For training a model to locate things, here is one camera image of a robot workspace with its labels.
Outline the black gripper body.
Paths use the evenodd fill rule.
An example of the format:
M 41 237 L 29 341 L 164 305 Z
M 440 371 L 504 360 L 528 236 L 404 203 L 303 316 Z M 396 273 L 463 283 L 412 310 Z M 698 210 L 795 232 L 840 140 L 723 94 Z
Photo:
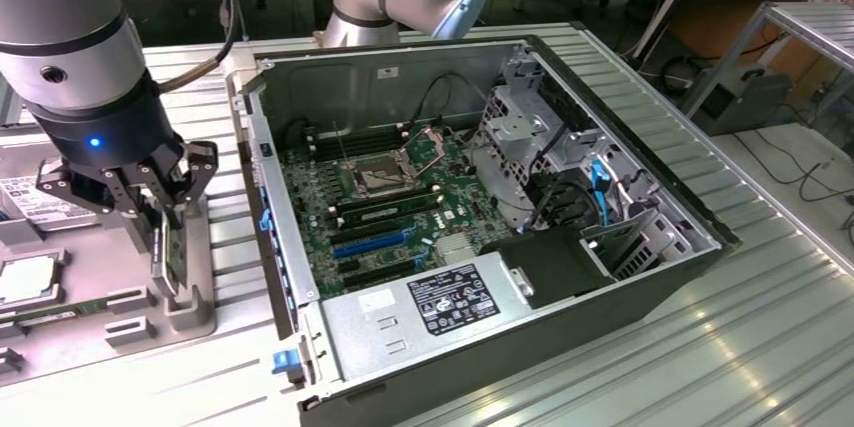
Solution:
M 77 173 L 133 167 L 151 162 L 169 172 L 183 154 L 152 77 L 145 74 L 117 100 L 78 110 L 28 107 L 69 169 Z

